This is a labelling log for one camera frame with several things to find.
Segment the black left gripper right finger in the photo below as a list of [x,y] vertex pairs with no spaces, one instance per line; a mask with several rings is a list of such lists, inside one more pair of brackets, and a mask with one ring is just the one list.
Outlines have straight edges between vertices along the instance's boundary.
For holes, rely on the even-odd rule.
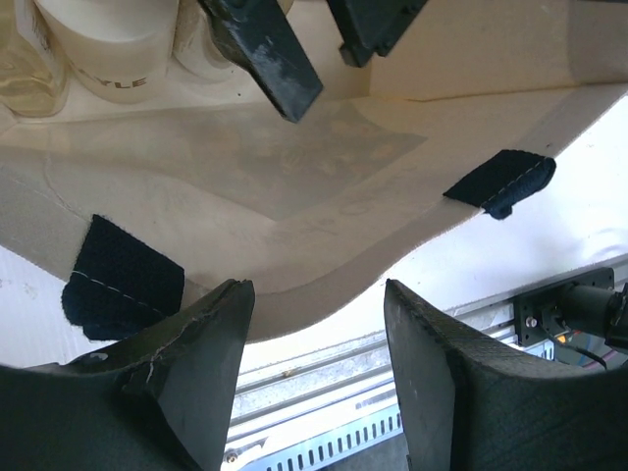
[[551,362],[387,282],[386,333],[412,470],[623,470],[627,372]]

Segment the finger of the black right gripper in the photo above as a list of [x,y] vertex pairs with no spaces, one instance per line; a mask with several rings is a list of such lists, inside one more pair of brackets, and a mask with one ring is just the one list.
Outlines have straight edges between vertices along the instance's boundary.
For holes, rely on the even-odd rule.
[[374,55],[387,57],[426,0],[328,0],[340,31],[343,61],[364,68]]
[[220,53],[254,79],[285,120],[299,122],[323,84],[279,3],[207,0],[199,5]]

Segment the cream canvas tote bag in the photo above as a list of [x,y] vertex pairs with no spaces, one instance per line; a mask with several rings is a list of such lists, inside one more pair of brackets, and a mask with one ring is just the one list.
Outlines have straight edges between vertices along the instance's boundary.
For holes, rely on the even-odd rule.
[[278,337],[477,212],[508,217],[627,89],[623,3],[430,1],[364,71],[325,5],[294,19],[330,87],[297,124],[246,75],[174,71],[158,102],[75,86],[59,116],[4,129],[2,244],[65,279],[99,215],[199,286],[251,280],[250,334]]

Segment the cream cylindrical bottle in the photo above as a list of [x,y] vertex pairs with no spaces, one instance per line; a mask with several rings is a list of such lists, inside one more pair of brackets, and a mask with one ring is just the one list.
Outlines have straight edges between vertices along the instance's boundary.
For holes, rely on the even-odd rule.
[[38,1],[78,80],[114,103],[156,96],[165,83],[177,1]]

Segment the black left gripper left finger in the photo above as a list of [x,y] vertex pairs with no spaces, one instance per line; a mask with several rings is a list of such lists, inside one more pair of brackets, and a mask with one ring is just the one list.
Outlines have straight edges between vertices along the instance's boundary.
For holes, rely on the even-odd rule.
[[1,370],[5,470],[217,470],[255,290],[229,280],[72,362]]

